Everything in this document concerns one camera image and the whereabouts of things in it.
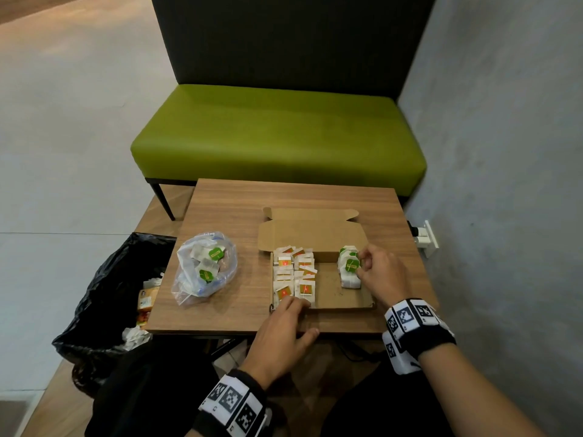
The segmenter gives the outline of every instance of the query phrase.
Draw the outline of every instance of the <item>open cardboard box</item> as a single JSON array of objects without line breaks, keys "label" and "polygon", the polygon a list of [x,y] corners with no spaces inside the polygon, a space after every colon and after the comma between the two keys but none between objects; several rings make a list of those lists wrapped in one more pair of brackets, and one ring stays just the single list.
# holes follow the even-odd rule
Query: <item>open cardboard box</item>
[{"label": "open cardboard box", "polygon": [[[273,251],[278,247],[295,245],[314,249],[316,274],[315,304],[317,310],[362,310],[375,307],[370,292],[362,286],[359,289],[342,288],[338,273],[340,248],[354,245],[364,248],[368,241],[364,230],[357,222],[350,222],[358,216],[356,210],[335,210],[317,208],[271,208],[264,207],[263,213],[270,221],[259,225],[257,240],[259,250],[271,252],[270,276],[273,281]],[[273,295],[271,284],[269,291]]]}]

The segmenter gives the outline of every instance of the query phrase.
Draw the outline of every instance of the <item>black pants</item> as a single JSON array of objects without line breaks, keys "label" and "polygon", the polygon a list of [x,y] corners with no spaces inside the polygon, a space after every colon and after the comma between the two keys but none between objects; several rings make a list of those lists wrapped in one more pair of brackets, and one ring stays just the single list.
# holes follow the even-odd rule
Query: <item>black pants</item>
[{"label": "black pants", "polygon": [[[87,437],[184,437],[219,381],[199,341],[168,338],[128,352],[98,391]],[[453,435],[422,372],[398,376],[390,362],[338,400],[321,435]]]}]

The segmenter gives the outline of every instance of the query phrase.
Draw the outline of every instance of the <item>table top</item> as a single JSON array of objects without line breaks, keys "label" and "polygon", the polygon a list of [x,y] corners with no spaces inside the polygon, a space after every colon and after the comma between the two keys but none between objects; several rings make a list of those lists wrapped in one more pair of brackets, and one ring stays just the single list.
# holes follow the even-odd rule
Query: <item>table top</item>
[{"label": "table top", "polygon": [[[419,252],[395,190],[369,187],[200,179],[184,217],[156,303],[148,320],[152,333],[208,336],[252,334],[269,315],[271,264],[257,248],[262,208],[353,208],[369,242],[399,256],[409,269],[412,291],[438,308]],[[234,280],[210,298],[179,306],[170,292],[178,268],[176,251],[196,234],[221,231],[237,245],[239,269]],[[308,313],[300,330],[321,333],[375,334],[385,331],[384,309]]]}]

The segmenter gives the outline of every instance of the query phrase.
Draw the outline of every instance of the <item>bench leg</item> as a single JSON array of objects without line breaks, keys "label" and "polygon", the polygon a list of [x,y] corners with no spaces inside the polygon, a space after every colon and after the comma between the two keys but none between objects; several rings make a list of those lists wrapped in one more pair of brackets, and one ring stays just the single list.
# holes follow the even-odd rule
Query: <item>bench leg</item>
[{"label": "bench leg", "polygon": [[164,196],[164,192],[162,191],[162,187],[160,187],[160,184],[150,184],[150,186],[152,187],[152,190],[154,190],[154,193],[156,193],[156,196],[160,200],[160,204],[162,204],[162,207],[164,207],[164,210],[166,210],[166,213],[168,213],[168,216],[170,216],[170,220],[175,221],[176,218],[172,214],[172,210],[170,209],[170,206],[168,205],[168,201],[166,200],[166,197]]}]

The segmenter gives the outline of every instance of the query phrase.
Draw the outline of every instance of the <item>person's left hand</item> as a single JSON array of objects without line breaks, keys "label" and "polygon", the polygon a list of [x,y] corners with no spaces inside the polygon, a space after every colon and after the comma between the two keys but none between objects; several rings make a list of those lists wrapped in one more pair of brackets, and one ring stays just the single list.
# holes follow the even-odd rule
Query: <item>person's left hand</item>
[{"label": "person's left hand", "polygon": [[261,325],[243,365],[239,367],[267,389],[278,377],[287,373],[308,351],[319,331],[310,328],[296,339],[297,322],[310,302],[287,296]]}]

